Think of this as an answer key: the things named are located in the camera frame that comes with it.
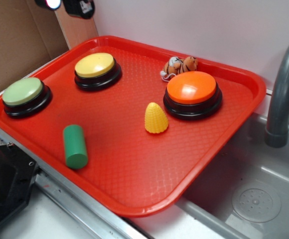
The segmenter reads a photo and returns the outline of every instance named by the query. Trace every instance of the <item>sink drain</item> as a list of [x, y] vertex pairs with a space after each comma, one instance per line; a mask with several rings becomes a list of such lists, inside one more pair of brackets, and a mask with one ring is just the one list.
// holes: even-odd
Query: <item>sink drain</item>
[[236, 213], [254, 223], [274, 219], [281, 210], [281, 200], [275, 190], [263, 183], [250, 183], [239, 187], [232, 196]]

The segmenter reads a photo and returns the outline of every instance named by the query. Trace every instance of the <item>button cap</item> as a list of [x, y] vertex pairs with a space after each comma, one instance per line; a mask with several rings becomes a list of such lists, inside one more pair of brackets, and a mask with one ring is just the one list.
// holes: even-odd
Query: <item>button cap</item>
[[111, 54], [94, 53], [77, 62], [75, 71], [80, 77], [97, 77], [108, 72], [114, 64], [115, 61]]
[[43, 89], [36, 77], [24, 78], [11, 84], [3, 93], [2, 99], [8, 106], [18, 106], [34, 99]]
[[168, 85], [169, 97], [180, 104], [194, 105], [211, 98], [216, 91], [216, 81], [201, 71], [189, 71], [173, 77]]

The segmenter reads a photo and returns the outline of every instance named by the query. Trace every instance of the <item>white wall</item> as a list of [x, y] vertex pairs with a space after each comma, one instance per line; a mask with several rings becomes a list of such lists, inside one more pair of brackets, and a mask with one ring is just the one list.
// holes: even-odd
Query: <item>white wall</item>
[[273, 88], [289, 45], [289, 0], [94, 0], [114, 35], [253, 71]]

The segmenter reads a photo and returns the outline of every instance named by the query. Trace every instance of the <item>gray sink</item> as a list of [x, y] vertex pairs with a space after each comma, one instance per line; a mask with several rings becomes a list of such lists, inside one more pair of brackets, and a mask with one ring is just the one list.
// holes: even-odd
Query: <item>gray sink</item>
[[289, 239], [289, 141], [264, 143], [253, 114], [177, 203], [227, 238]]

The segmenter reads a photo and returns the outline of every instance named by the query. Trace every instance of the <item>tiger plush keychain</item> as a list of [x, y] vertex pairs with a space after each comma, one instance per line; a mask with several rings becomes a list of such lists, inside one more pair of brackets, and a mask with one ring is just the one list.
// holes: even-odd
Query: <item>tiger plush keychain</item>
[[163, 81], [170, 81], [174, 76], [187, 71], [196, 71], [198, 59], [188, 56], [187, 58], [179, 58], [172, 56], [164, 65], [163, 71], [160, 72]]

